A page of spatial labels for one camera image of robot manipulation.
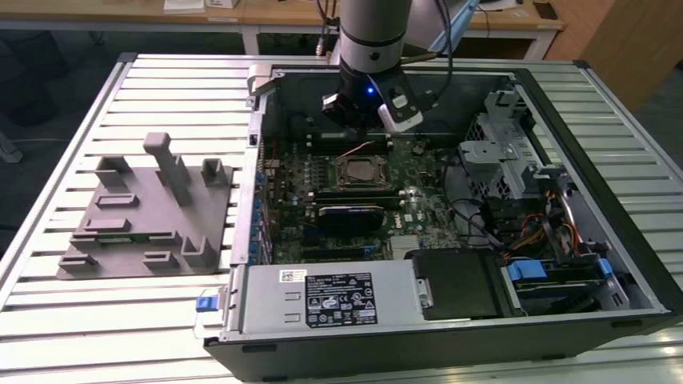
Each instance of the wooden desk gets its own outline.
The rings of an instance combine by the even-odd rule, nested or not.
[[[320,17],[315,0],[247,0],[243,23],[246,41],[255,42],[259,33],[318,34]],[[488,12],[488,23],[487,15],[478,12],[464,36],[528,39],[531,45],[524,59],[543,60],[555,34],[563,29],[563,21],[540,18],[531,0],[526,0],[523,5],[512,10]]]
[[[232,10],[207,7],[203,14],[163,14],[163,0],[0,0],[0,28],[238,32],[247,54],[259,54],[260,33],[318,34],[320,18],[314,0],[242,0]],[[466,37],[530,39],[526,58],[540,60],[563,28],[526,0],[512,10],[488,12],[488,23],[475,14]]]

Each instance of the white paper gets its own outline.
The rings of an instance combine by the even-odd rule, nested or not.
[[[488,12],[491,10],[507,10],[510,8],[515,8],[516,6],[519,6],[516,0],[498,0],[496,2],[487,2],[486,4],[479,3],[478,12],[482,12],[479,8]]]
[[[204,12],[204,0],[166,0],[163,12],[166,14],[200,14]]]

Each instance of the sticker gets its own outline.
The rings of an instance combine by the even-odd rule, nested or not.
[[[308,327],[376,324],[371,274],[306,276],[306,282]]]
[[[238,22],[236,18],[208,18],[210,22]]]
[[[280,270],[280,282],[304,282],[307,270]]]

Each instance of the motherboard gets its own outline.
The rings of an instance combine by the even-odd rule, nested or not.
[[[462,246],[440,180],[450,153],[427,138],[308,137],[271,154],[274,264],[392,260]]]

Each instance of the cpu socket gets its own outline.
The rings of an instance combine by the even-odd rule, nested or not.
[[[335,162],[338,190],[390,190],[387,160],[379,156],[348,156]]]

